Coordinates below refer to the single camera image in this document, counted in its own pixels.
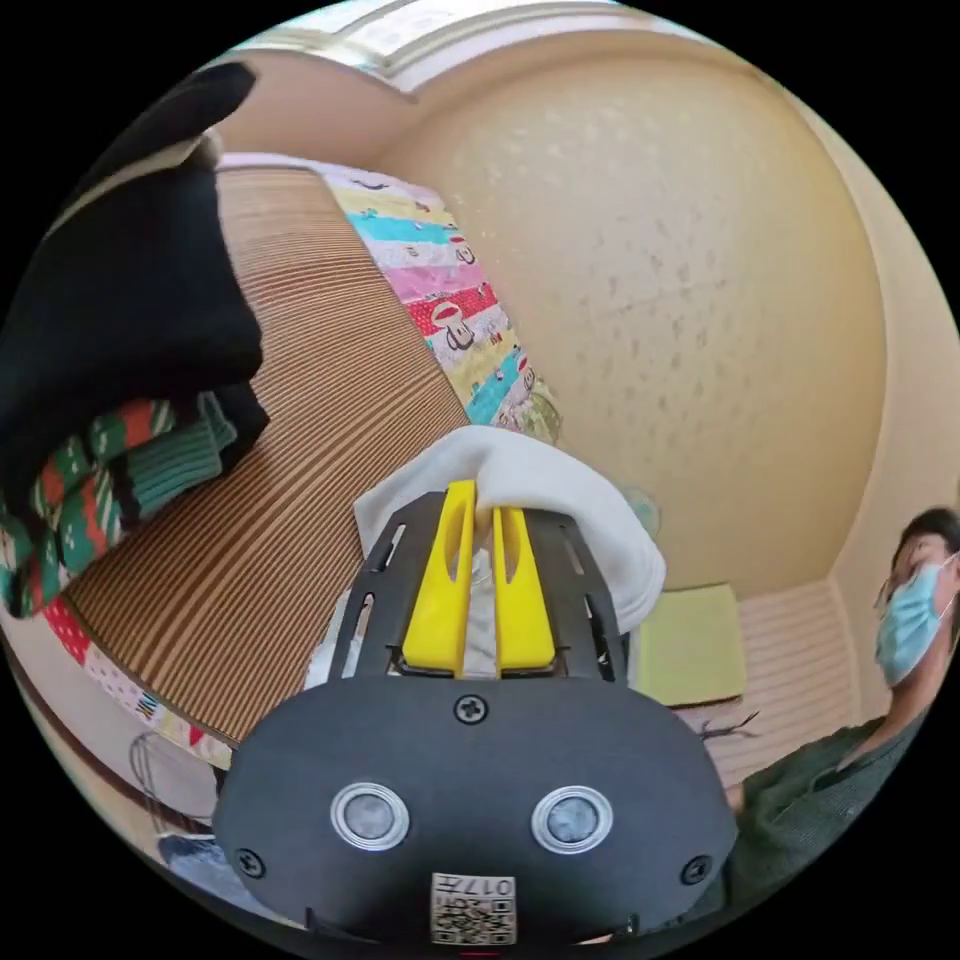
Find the face mask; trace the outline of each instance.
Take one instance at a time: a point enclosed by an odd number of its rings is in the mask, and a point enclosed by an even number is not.
[[[960,554],[943,563],[928,564],[909,582],[897,587],[880,624],[876,659],[889,686],[895,686],[923,659],[940,624],[953,606],[937,613],[934,595],[940,571]]]

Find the label sticker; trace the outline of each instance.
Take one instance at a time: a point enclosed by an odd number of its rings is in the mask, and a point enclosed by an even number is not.
[[[456,947],[502,947],[517,942],[513,877],[435,873],[430,890],[430,936]]]

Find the hair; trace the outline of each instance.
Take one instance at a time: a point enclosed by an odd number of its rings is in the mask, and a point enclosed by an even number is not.
[[[891,571],[896,566],[897,557],[900,556],[900,551],[908,540],[931,534],[943,537],[951,554],[960,553],[960,514],[949,507],[932,507],[930,510],[924,510],[923,513],[914,517],[904,527],[903,533],[900,534],[900,543],[897,544],[893,559],[890,561]],[[953,605],[953,626],[950,630],[951,649],[956,646],[958,638],[960,638],[960,598],[955,600]]]

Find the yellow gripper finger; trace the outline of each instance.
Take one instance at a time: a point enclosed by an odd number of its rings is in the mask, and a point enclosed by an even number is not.
[[[523,511],[493,511],[497,676],[548,669],[556,656],[550,620]]]
[[[451,483],[440,513],[420,592],[403,641],[403,658],[418,670],[463,675],[473,568],[476,483]]]

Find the woman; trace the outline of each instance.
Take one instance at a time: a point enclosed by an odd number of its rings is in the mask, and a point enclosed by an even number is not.
[[[886,716],[807,744],[728,791],[739,836],[721,876],[677,922],[771,892],[815,860],[876,795],[920,726],[960,635],[960,516],[938,507],[900,537],[878,607]]]

